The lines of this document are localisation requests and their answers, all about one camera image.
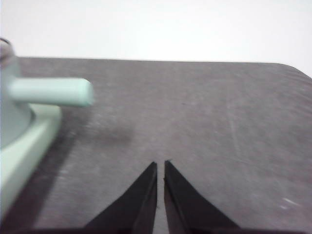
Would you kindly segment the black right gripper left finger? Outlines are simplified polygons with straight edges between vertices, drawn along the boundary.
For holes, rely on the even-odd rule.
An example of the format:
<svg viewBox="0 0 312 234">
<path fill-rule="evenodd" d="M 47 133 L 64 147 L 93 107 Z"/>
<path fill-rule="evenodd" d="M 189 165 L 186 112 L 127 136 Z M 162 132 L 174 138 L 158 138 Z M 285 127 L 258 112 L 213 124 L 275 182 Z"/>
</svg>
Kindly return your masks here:
<svg viewBox="0 0 312 234">
<path fill-rule="evenodd" d="M 157 164 L 152 162 L 86 229 L 152 229 L 157 207 Z"/>
</svg>

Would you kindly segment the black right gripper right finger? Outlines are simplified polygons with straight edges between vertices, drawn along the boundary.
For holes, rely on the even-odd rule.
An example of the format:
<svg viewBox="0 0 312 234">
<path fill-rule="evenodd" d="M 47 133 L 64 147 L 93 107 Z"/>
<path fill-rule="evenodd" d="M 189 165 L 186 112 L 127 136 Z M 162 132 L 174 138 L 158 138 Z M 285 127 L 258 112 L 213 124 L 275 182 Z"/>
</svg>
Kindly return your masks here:
<svg viewBox="0 0 312 234">
<path fill-rule="evenodd" d="M 167 160 L 164 201 L 169 229 L 237 229 L 238 225 L 206 200 Z"/>
</svg>

